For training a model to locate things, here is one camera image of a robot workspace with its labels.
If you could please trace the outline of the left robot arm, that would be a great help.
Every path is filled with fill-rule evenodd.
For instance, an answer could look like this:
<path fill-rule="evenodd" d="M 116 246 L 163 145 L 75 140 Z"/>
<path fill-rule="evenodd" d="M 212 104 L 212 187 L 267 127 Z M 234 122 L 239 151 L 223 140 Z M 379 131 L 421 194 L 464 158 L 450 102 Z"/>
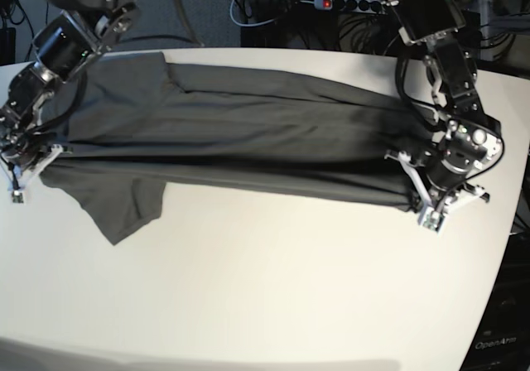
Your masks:
<path fill-rule="evenodd" d="M 504 155 L 501 124 L 483 108 L 476 89 L 472 56 L 456 37 L 465 19 L 454 0 L 383 0 L 396 17 L 404 50 L 397 58 L 395 83 L 405 106 L 430 133 L 441 135 L 424 158 L 409 151 L 398 160 L 422 200 L 423 222 L 434 224 L 460 201 L 461 192 L 487 199 L 484 189 L 469 185 Z M 412 99 L 404 80 L 412 49 L 425 51 L 422 61 L 431 85 L 431 103 Z"/>

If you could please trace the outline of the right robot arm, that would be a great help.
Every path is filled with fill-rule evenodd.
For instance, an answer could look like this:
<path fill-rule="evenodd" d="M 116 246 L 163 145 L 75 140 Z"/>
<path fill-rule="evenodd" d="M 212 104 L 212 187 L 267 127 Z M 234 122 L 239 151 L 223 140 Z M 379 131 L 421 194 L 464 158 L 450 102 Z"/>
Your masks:
<path fill-rule="evenodd" d="M 61 10 L 34 38 L 35 62 L 11 81 L 1 106 L 1 168 L 15 203 L 58 156 L 53 129 L 80 106 L 86 70 L 119 43 L 137 20 L 137 0 L 46 0 Z M 44 123 L 41 109 L 62 85 L 76 82 L 72 104 Z"/>

